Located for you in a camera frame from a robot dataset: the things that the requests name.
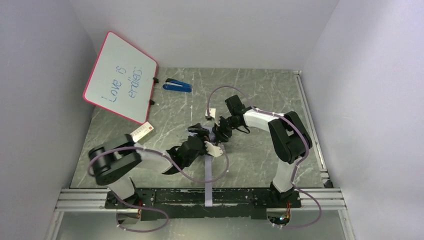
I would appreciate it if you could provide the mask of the black and lavender umbrella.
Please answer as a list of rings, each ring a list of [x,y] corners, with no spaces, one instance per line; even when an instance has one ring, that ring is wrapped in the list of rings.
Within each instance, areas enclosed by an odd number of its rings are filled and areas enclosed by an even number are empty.
[[[209,208],[213,206],[213,183],[207,182],[213,179],[212,161],[213,156],[202,155],[200,159],[204,162],[204,180],[195,180],[196,183],[204,184],[204,206]]]

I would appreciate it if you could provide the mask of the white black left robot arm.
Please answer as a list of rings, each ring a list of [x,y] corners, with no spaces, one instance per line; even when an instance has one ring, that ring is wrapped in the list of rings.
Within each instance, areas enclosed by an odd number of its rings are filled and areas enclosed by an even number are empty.
[[[180,145],[159,151],[146,148],[131,134],[124,134],[92,148],[88,152],[87,173],[99,186],[110,190],[109,203],[126,207],[153,207],[153,196],[145,195],[138,189],[128,173],[135,169],[155,171],[162,175],[182,174],[193,182],[202,182],[188,175],[184,170],[200,156],[212,157],[222,154],[215,145],[216,135],[210,127],[196,124],[188,127],[188,138]]]

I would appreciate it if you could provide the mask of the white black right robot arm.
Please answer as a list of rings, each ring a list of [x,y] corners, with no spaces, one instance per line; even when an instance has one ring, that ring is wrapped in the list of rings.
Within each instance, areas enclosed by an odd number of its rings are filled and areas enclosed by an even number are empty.
[[[238,95],[229,97],[225,103],[230,116],[221,116],[214,124],[212,131],[216,142],[228,142],[233,131],[239,131],[241,127],[246,134],[250,133],[250,128],[268,132],[279,159],[269,187],[270,198],[275,202],[288,198],[295,191],[293,184],[299,163],[308,156],[313,146],[299,115],[294,111],[283,114],[246,107]]]

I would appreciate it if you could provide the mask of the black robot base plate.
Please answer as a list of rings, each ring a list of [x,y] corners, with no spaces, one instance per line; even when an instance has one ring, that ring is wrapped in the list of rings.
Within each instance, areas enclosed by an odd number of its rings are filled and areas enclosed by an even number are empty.
[[[141,220],[163,219],[166,212],[171,219],[239,218],[265,220],[271,209],[300,208],[300,193],[290,189],[279,193],[274,188],[139,188],[120,202],[108,192],[104,207],[119,211],[135,206],[150,207],[158,212],[141,210]]]

